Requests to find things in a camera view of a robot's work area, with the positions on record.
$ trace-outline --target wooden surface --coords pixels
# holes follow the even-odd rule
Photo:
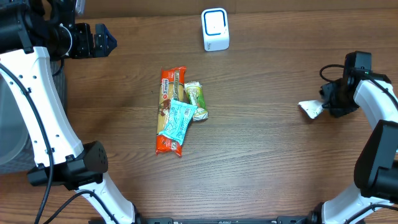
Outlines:
[[[50,4],[44,1],[46,11]],[[86,0],[85,18],[200,15],[222,7],[229,14],[398,8],[396,0]]]
[[[67,60],[68,117],[83,142],[100,140],[109,173],[147,217],[271,218],[306,215],[353,182],[370,133],[362,111],[309,121],[319,69],[347,53],[373,54],[397,88],[398,10],[230,15],[230,48],[205,53],[200,16],[86,20],[118,40],[108,58]],[[203,84],[209,119],[192,124],[183,157],[155,156],[160,69],[186,65]],[[325,75],[341,76],[341,70]],[[44,187],[25,173],[0,177],[0,222],[32,223]],[[73,192],[51,189],[44,218]],[[99,217],[78,198],[55,223]],[[379,211],[369,223],[397,223]]]

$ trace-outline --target orange snack wrapper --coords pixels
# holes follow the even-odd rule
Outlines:
[[[163,131],[167,122],[169,122],[169,111],[171,99],[183,101],[184,97],[184,75],[187,68],[185,66],[173,68],[170,70],[162,69],[162,78],[160,80],[159,106],[157,116],[157,134],[156,134],[156,154],[164,152],[175,152],[182,156],[182,146],[159,132]]]

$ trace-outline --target blue plastic wrapper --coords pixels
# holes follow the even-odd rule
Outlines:
[[[197,108],[197,106],[171,100],[169,122],[159,134],[176,140],[182,146],[189,122]]]

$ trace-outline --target snack package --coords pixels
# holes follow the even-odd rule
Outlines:
[[[199,82],[188,82],[184,84],[185,92],[192,105],[198,106],[195,114],[193,115],[193,121],[202,121],[208,118],[208,112],[206,110],[206,103],[203,97],[201,84]]]
[[[197,106],[172,100],[169,122],[167,122],[166,127],[159,134],[169,139],[176,140],[182,146],[189,122],[197,108]]]
[[[167,71],[162,69],[162,79],[160,82],[159,107],[157,116],[157,135],[156,135],[156,154],[174,151],[182,156],[182,147],[176,140],[171,140],[163,135],[159,135],[169,122],[171,99],[183,101],[183,83],[187,68],[177,67]]]

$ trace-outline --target gray plastic bin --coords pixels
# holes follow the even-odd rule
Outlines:
[[[58,70],[51,63],[52,73]],[[54,77],[62,106],[66,108],[66,83],[62,72]],[[0,175],[30,170],[35,166],[32,143],[21,112],[7,83],[0,75]]]

